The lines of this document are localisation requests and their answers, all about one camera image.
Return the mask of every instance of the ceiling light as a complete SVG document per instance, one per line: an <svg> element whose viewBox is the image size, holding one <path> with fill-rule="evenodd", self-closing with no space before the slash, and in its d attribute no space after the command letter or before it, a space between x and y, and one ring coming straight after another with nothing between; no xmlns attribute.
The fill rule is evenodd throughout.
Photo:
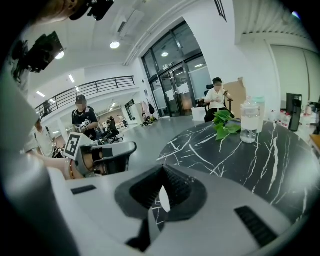
<svg viewBox="0 0 320 256"><path fill-rule="evenodd" d="M41 93L40 91L37 91L36 93L39 94L41 97L46 97L46 95L44 95L44 94Z"/></svg>
<svg viewBox="0 0 320 256"><path fill-rule="evenodd" d="M74 78L72 77L72 75L69 75L69 78L70 78L70 80L71 80L72 83L75 82L75 80L74 80Z"/></svg>
<svg viewBox="0 0 320 256"><path fill-rule="evenodd" d="M60 53L55 57L55 59L60 60L60 59L62 59L64 56L65 56L65 52L62 51L62 52L60 52Z"/></svg>
<svg viewBox="0 0 320 256"><path fill-rule="evenodd" d="M117 49L120 46L120 43L115 41L110 44L111 49Z"/></svg>
<svg viewBox="0 0 320 256"><path fill-rule="evenodd" d="M294 12L292 13L292 15L295 16L295 17L297 17L297 18L300 20L299 14L298 14L296 11L294 11Z"/></svg>

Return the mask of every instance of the round table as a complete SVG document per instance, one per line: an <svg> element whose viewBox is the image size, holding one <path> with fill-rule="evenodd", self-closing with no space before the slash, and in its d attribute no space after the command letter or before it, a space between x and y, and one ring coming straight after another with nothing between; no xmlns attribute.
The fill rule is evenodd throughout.
<svg viewBox="0 0 320 256"><path fill-rule="evenodd" d="M252 144L242 142L239 133L218 141L216 136L212 122L197 125L172 139L157 161L233 180L292 223L312 207L320 193L320 165L295 133L264 122Z"/></svg>

